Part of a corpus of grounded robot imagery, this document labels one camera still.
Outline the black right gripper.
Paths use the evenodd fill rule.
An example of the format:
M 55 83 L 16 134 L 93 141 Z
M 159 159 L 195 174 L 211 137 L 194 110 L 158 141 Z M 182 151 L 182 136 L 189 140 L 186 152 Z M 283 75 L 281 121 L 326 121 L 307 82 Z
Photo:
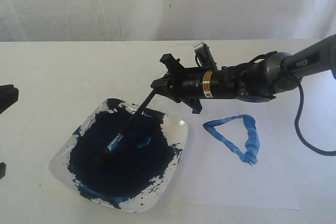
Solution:
M 201 99 L 239 99 L 249 96 L 242 67 L 223 67 L 211 70 L 200 67 L 184 68 L 172 54 L 164 54 L 160 62 L 167 72 L 152 82 L 156 94 L 174 97 L 192 109 L 193 114 L 202 111 Z

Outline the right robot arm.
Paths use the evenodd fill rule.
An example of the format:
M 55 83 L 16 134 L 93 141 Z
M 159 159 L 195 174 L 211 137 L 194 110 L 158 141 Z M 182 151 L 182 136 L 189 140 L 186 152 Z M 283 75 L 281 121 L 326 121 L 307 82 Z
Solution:
M 183 102 L 194 114 L 202 110 L 201 99 L 236 99 L 261 103 L 278 93 L 298 87 L 303 77 L 330 70 L 335 72 L 335 36 L 329 36 L 293 55 L 272 51 L 249 62 L 218 69 L 209 47 L 195 48 L 197 67 L 186 68 L 171 54 L 160 62 L 167 73 L 152 82 L 156 94 Z

